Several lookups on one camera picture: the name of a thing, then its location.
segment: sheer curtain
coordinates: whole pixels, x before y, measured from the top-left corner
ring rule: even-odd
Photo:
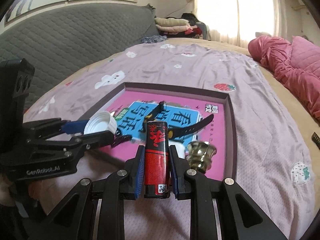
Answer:
[[[284,0],[195,0],[195,13],[212,41],[244,48],[256,32],[286,37],[284,8]]]

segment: beige mattress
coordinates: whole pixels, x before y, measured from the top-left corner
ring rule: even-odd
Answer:
[[[196,43],[200,46],[207,47],[210,49],[217,50],[230,50],[233,52],[241,53],[250,56],[249,51],[247,49],[237,47],[234,45],[216,42],[216,41],[204,41],[204,40],[196,40],[196,39],[188,39],[188,38],[172,38],[170,39],[171,44],[193,44]],[[67,80],[62,82],[61,84],[65,84],[66,81],[72,81],[76,78],[80,73],[88,71],[89,68],[94,68],[95,66],[101,65],[101,62],[108,61],[108,59],[102,60],[98,63],[94,63],[90,66],[87,66],[77,73],[73,74]],[[302,104],[295,98],[289,90],[287,90],[281,83],[279,83],[268,70],[264,69],[260,66],[260,70],[265,76],[266,80],[270,84],[271,88],[278,95],[284,106],[288,109],[292,118],[297,123],[299,131],[310,151],[311,160],[312,160],[312,169],[315,175],[315,193],[316,193],[316,205],[315,205],[315,213],[318,212],[320,208],[320,150],[317,148],[316,144],[311,140],[311,136],[314,132],[320,135],[320,126],[319,124],[310,116],[308,111],[302,106]]]

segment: pink bed sheet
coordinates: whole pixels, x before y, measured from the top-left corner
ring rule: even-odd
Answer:
[[[248,50],[320,121],[320,47],[299,36],[293,37],[292,44],[280,37],[260,36],[250,41]]]

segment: lighter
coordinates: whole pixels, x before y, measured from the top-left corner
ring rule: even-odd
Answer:
[[[168,125],[163,121],[147,123],[145,147],[145,198],[169,198]]]

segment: stack of blankets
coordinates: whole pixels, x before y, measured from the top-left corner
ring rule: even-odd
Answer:
[[[165,35],[168,38],[201,38],[202,30],[198,28],[195,22],[190,22],[187,19],[176,18],[155,18],[156,27],[160,35]]]

